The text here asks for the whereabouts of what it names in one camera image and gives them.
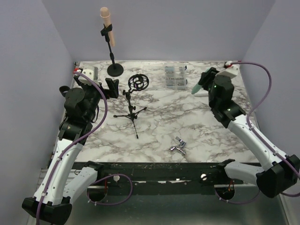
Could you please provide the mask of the green microphone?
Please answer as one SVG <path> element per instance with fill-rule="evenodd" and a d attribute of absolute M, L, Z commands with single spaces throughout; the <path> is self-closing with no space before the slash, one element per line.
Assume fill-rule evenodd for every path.
<path fill-rule="evenodd" d="M 202 88 L 202 85 L 200 85 L 199 83 L 197 83 L 197 84 L 192 88 L 191 94 L 192 94 L 192 95 L 196 94 L 201 88 Z"/>

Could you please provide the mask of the white microphone grey mesh head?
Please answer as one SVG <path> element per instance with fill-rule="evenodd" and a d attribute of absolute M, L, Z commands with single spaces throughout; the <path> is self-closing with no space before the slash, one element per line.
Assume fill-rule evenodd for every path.
<path fill-rule="evenodd" d="M 196 97 L 207 97 L 208 92 L 198 92 L 195 94 Z"/>

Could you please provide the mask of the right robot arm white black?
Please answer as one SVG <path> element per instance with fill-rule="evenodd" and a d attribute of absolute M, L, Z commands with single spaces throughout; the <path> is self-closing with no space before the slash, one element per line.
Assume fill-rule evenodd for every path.
<path fill-rule="evenodd" d="M 234 133 L 260 163 L 260 166 L 252 166 L 228 159 L 217 166 L 218 182 L 242 180 L 256 185 L 269 198 L 297 183 L 300 159 L 275 147 L 232 100 L 234 85 L 230 77 L 211 67 L 201 74 L 197 86 L 208 92 L 209 106 L 216 120 Z"/>

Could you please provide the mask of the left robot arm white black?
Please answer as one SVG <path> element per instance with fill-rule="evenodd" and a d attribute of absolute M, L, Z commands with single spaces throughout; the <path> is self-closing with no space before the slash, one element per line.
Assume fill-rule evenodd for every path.
<path fill-rule="evenodd" d="M 84 168 L 71 182 L 67 182 L 73 164 L 86 143 L 87 137 L 96 131 L 93 121 L 96 118 L 98 103 L 118 98 L 119 80 L 106 78 L 107 89 L 101 83 L 87 84 L 79 76 L 74 80 L 77 88 L 61 86 L 65 98 L 65 118 L 59 126 L 56 150 L 47 173 L 32 197 L 27 197 L 22 208 L 36 219 L 52 225 L 67 222 L 74 202 L 90 184 L 99 185 L 104 174 L 95 166 Z"/>

